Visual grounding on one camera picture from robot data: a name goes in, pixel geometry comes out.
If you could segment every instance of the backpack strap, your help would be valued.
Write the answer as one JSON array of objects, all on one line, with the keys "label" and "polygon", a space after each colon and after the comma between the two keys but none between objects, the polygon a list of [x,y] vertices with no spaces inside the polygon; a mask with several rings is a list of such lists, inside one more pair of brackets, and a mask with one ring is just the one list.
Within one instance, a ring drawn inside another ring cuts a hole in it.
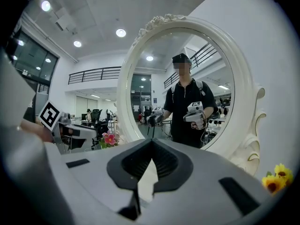
[{"label": "backpack strap", "polygon": [[175,91],[175,87],[176,87],[176,84],[174,84],[172,87],[171,87],[171,93],[172,93],[172,101],[174,103],[174,91]]},{"label": "backpack strap", "polygon": [[205,96],[205,92],[202,90],[202,87],[203,87],[202,81],[197,81],[197,80],[195,80],[195,82],[196,82],[197,87],[199,88],[200,93],[201,93],[203,96]]}]

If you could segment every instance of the balcony railing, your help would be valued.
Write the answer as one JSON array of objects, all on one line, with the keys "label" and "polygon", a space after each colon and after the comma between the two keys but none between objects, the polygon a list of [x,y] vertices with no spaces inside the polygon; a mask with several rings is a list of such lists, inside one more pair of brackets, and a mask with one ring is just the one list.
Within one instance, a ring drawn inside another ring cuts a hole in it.
[{"label": "balcony railing", "polygon": [[[207,62],[207,60],[211,59],[215,53],[217,53],[217,51],[210,43],[204,45],[198,52],[196,52],[190,58],[194,64],[191,70]],[[165,89],[168,86],[172,85],[173,83],[176,83],[178,80],[179,80],[179,75],[176,72],[173,73],[170,77],[167,78],[167,80],[164,81]]]},{"label": "balcony railing", "polygon": [[95,80],[118,79],[121,67],[102,67],[69,75],[68,84],[83,83]]}]

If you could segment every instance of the black t-shirt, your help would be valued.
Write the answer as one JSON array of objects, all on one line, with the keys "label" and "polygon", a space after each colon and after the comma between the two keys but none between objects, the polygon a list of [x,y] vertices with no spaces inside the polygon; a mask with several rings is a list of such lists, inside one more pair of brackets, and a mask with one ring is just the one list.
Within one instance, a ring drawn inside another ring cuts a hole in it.
[{"label": "black t-shirt", "polygon": [[185,122],[183,120],[183,117],[188,112],[188,106],[191,103],[202,102],[203,109],[206,107],[213,107],[213,113],[218,111],[214,95],[212,94],[209,86],[205,82],[202,83],[202,90],[205,92],[205,96],[200,93],[194,79],[188,86],[186,86],[185,89],[180,85],[180,82],[176,84],[173,95],[174,103],[172,101],[171,88],[167,91],[164,109],[173,113],[171,127],[172,136],[194,137],[196,140],[199,140],[202,136],[204,129],[193,129],[191,128],[190,122]]}]

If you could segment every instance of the ceiling light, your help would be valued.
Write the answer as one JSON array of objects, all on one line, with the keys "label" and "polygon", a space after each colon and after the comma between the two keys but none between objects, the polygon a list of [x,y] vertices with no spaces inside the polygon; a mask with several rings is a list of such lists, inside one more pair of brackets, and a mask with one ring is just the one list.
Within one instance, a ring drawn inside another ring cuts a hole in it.
[{"label": "ceiling light", "polygon": [[45,12],[49,11],[50,8],[51,8],[50,2],[48,2],[48,1],[43,1],[43,2],[42,2],[42,9],[43,9]]},{"label": "ceiling light", "polygon": [[116,31],[116,34],[117,34],[117,36],[120,37],[120,38],[126,36],[126,32],[125,32],[124,29],[118,29],[118,30]]},{"label": "ceiling light", "polygon": [[23,42],[22,40],[18,40],[18,44],[19,44],[20,46],[24,46],[24,42]]},{"label": "ceiling light", "polygon": [[74,42],[74,46],[75,46],[75,47],[81,47],[81,42],[75,41],[75,42]]},{"label": "ceiling light", "polygon": [[220,87],[220,88],[223,88],[223,89],[225,89],[225,90],[228,90],[228,89],[229,89],[229,88],[224,87],[224,86],[222,86],[222,85],[219,85],[219,87]]},{"label": "ceiling light", "polygon": [[148,56],[146,59],[147,59],[147,61],[152,61],[153,57],[152,56]]}]

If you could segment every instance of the pink flower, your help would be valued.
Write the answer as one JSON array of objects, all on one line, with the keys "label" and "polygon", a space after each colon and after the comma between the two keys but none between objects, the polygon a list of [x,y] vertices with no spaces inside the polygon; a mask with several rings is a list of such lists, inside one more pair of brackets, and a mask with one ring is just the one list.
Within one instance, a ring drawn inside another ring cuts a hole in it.
[{"label": "pink flower", "polygon": [[108,137],[104,138],[104,141],[105,141],[105,143],[114,145],[116,143],[116,140],[114,139],[114,134],[109,134]]}]

